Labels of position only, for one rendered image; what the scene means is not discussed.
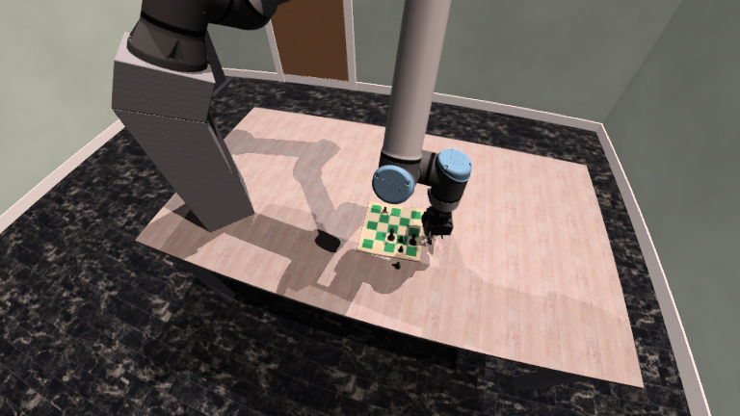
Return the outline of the green and cream chessboard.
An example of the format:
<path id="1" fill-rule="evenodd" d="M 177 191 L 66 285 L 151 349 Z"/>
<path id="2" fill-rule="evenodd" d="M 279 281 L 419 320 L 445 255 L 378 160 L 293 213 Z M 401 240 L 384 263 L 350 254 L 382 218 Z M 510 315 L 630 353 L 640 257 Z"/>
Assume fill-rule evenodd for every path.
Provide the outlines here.
<path id="1" fill-rule="evenodd" d="M 384 206 L 387 212 L 384 213 Z M 423 226 L 421 216 L 424 209 L 369 201 L 361 230 L 357 251 L 381 256 L 420 262 Z M 394 241 L 388 241 L 390 228 L 394 229 Z M 410 245 L 411 235 L 416 234 L 416 244 Z M 403 243 L 398 239 L 403 236 Z M 398 248 L 403 245 L 403 252 Z"/>

